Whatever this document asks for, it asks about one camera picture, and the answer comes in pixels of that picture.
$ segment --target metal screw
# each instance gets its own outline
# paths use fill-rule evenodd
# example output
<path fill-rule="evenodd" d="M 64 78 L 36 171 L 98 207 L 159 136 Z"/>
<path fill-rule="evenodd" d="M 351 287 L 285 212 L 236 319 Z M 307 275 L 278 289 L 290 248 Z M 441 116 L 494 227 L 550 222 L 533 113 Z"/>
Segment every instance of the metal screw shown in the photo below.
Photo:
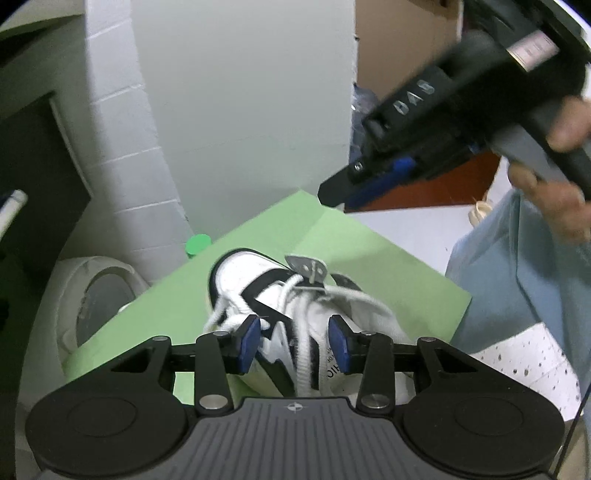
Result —
<path fill-rule="evenodd" d="M 390 399 L 386 395 L 380 393 L 370 393 L 361 398 L 361 404 L 364 407 L 378 410 L 390 405 Z"/>
<path fill-rule="evenodd" d="M 219 410 L 228 404 L 228 399 L 223 395 L 204 395 L 199 399 L 199 405 L 206 410 Z"/>

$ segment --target circular black pad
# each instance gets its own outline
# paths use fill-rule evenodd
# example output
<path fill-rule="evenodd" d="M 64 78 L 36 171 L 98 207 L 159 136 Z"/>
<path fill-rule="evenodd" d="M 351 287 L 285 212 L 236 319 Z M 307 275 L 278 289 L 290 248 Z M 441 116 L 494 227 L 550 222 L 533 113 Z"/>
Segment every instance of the circular black pad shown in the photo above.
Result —
<path fill-rule="evenodd" d="M 463 393 L 459 382 L 447 387 L 414 397 L 404 411 L 404 430 L 426 458 L 462 476 L 518 476 L 548 467 L 564 432 L 548 400 L 520 385 L 506 393 Z"/>
<path fill-rule="evenodd" d="M 37 461 L 75 478 L 112 477 L 172 452 L 187 430 L 183 405 L 163 389 L 132 384 L 109 380 L 100 393 L 65 387 L 42 399 L 26 426 Z"/>

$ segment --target finger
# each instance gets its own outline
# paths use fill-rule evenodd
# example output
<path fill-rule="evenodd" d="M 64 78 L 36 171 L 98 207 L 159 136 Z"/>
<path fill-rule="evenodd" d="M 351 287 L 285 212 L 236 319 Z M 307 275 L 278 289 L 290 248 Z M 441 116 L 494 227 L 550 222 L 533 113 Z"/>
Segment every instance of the finger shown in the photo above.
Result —
<path fill-rule="evenodd" d="M 509 181 L 516 188 L 522 190 L 525 194 L 533 192 L 538 184 L 538 178 L 535 173 L 519 162 L 511 162 L 507 171 Z"/>
<path fill-rule="evenodd" d="M 547 141 L 553 150 L 568 152 L 581 146 L 590 133 L 591 104 L 575 97 L 566 97 Z"/>
<path fill-rule="evenodd" d="M 585 203 L 579 187 L 562 181 L 538 182 L 529 193 L 525 193 L 525 197 L 548 219 L 567 210 L 578 209 Z"/>
<path fill-rule="evenodd" d="M 591 240 L 591 205 L 583 205 L 565 211 L 560 217 L 550 221 L 552 229 L 559 235 L 585 241 Z"/>

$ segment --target green surface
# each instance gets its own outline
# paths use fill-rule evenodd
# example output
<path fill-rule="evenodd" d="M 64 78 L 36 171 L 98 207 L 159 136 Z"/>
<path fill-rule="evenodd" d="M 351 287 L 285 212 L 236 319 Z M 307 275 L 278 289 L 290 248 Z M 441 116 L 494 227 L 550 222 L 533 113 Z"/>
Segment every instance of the green surface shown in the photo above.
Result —
<path fill-rule="evenodd" d="M 324 260 L 386 303 L 410 336 L 449 341 L 470 295 L 420 260 L 343 213 L 298 192 L 230 232 L 149 289 L 108 322 L 67 360 L 68 379 L 154 336 L 192 343 L 210 312 L 207 281 L 212 265 L 235 248 L 252 248 L 281 263 L 284 255 Z M 190 374 L 177 377 L 175 395 L 193 402 Z"/>

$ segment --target white shoelace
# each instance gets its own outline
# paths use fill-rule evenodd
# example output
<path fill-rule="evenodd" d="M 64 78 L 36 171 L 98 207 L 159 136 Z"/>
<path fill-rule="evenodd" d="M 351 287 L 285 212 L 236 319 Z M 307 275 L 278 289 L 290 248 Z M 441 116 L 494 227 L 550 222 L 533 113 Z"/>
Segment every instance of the white shoelace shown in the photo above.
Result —
<path fill-rule="evenodd" d="M 301 290 L 296 300 L 297 304 L 292 319 L 294 323 L 295 338 L 297 340 L 295 346 L 295 394 L 298 397 L 311 397 L 313 396 L 313 393 L 311 386 L 310 334 L 307 311 L 310 307 L 310 303 L 315 299 L 317 291 L 310 287 L 297 287 L 297 284 L 303 280 L 304 277 L 302 275 L 292 275 L 281 287 L 277 299 L 277 305 L 274 308 L 278 312 L 285 314 L 285 308 L 287 307 L 290 294 L 294 292 L 294 290 Z M 392 311 L 390 311 L 385 304 L 362 291 L 325 285 L 324 295 L 316 300 L 330 300 L 331 298 L 339 297 L 348 301 L 363 302 L 367 304 L 368 307 L 373 307 L 375 310 L 381 312 L 382 315 L 387 318 L 387 322 L 390 326 L 387 335 L 390 335 L 394 341 L 402 343 L 408 342 L 408 337 L 399 327 L 398 321 Z M 228 307 L 233 307 L 237 313 L 228 316 L 228 318 L 226 318 L 221 324 L 218 324 L 218 321 L 222 318 Z M 240 294 L 233 291 L 223 291 L 217 298 L 212 314 L 207 319 L 205 327 L 203 328 L 203 333 L 210 333 L 217 330 L 232 333 L 242 324 L 248 315 L 253 313 L 254 312 Z M 367 322 L 366 318 L 353 319 L 353 321 L 362 330 L 371 330 L 373 332 L 379 332 L 381 330 L 379 325 L 374 325 L 371 321 Z M 265 319 L 261 319 L 262 330 L 267 330 L 270 327 L 271 325 L 269 322 Z M 327 332 L 324 334 L 324 339 L 321 342 L 321 345 L 319 345 L 319 351 L 319 391 L 322 396 L 330 396 L 332 395 L 332 392 L 328 385 L 328 376 L 326 374 L 328 364 Z"/>

